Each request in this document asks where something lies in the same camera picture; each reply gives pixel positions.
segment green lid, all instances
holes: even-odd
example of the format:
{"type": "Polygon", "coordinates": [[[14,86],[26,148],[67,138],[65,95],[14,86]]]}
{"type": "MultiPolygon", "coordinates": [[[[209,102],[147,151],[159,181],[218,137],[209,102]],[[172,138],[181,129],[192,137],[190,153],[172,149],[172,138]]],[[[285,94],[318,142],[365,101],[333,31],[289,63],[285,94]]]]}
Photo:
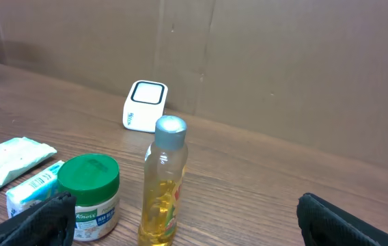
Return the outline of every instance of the green lid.
{"type": "Polygon", "coordinates": [[[120,169],[105,154],[84,154],[65,162],[57,173],[59,192],[77,197],[77,206],[94,206],[113,197],[120,186],[120,169]]]}

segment white package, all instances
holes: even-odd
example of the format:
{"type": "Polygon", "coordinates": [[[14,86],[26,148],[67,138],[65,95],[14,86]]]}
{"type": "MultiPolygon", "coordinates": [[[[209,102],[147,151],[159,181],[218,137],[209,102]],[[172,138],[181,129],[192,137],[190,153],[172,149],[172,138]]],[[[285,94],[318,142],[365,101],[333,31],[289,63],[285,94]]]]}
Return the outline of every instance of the white package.
{"type": "Polygon", "coordinates": [[[57,172],[63,164],[63,161],[58,161],[6,191],[9,219],[57,193],[57,172]]]}
{"type": "Polygon", "coordinates": [[[56,152],[53,147],[26,137],[0,143],[0,188],[56,152]]]}

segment plastic bottle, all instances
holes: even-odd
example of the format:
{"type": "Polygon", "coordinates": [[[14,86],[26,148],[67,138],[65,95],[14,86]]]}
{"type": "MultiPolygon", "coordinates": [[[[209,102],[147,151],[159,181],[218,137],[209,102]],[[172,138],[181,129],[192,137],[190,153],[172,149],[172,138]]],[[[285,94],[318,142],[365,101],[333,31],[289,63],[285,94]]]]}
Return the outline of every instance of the plastic bottle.
{"type": "Polygon", "coordinates": [[[164,115],[156,122],[154,142],[145,155],[139,246],[173,243],[188,158],[185,135],[186,123],[176,116],[164,115]]]}

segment knorr jar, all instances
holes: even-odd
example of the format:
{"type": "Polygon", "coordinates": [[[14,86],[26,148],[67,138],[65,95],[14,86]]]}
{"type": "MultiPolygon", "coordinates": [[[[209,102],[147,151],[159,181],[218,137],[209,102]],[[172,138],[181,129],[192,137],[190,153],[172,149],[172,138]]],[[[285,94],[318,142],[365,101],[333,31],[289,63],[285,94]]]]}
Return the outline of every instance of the knorr jar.
{"type": "Polygon", "coordinates": [[[91,241],[109,233],[117,224],[120,210],[120,169],[105,154],[74,157],[57,174],[59,192],[77,198],[74,240],[91,241]]]}

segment wooden table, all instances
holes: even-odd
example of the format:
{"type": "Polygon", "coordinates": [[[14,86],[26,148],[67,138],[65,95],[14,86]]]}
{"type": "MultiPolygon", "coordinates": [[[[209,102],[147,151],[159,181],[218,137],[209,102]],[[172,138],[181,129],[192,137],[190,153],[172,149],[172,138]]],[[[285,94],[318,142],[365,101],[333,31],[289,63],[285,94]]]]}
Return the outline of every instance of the wooden table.
{"type": "MultiPolygon", "coordinates": [[[[8,218],[6,190],[55,161],[100,152],[120,164],[121,218],[89,244],[136,245],[144,155],[154,136],[123,128],[123,105],[121,96],[0,65],[0,143],[26,136],[58,151],[0,190],[0,223],[8,218]]],[[[174,245],[303,245],[296,205],[305,192],[388,232],[388,168],[167,113],[189,126],[174,245]]]]}

